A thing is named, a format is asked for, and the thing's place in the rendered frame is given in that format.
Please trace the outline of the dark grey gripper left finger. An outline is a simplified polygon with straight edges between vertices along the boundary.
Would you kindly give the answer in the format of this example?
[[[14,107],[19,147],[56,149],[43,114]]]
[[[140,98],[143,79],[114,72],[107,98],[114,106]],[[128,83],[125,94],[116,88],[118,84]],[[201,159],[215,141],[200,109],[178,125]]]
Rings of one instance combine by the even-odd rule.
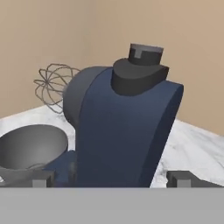
[[[1,187],[47,188],[54,186],[54,171],[35,171],[29,178],[2,183]]]

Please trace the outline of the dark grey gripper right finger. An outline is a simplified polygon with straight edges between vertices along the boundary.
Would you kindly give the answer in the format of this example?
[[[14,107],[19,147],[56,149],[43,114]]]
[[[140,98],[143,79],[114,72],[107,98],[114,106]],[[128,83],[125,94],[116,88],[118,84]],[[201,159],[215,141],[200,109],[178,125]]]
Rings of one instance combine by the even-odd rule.
[[[190,171],[168,171],[166,178],[167,187],[220,187],[220,185],[198,178]]]

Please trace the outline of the navy blue stand mixer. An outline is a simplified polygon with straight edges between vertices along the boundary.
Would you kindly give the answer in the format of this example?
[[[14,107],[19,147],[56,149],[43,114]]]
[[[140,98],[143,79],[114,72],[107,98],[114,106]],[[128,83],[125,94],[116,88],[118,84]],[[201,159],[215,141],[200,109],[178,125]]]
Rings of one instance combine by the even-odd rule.
[[[74,150],[51,162],[57,187],[148,187],[184,87],[167,79],[163,50],[133,44],[113,66],[79,71],[63,93]]]

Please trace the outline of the grey metal mixing bowl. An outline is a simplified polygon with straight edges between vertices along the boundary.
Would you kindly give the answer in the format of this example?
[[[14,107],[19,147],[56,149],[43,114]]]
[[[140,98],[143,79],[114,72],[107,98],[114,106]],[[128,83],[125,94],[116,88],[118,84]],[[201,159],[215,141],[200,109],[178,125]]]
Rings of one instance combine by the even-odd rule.
[[[31,180],[67,147],[67,134],[47,124],[23,126],[0,136],[0,187]]]

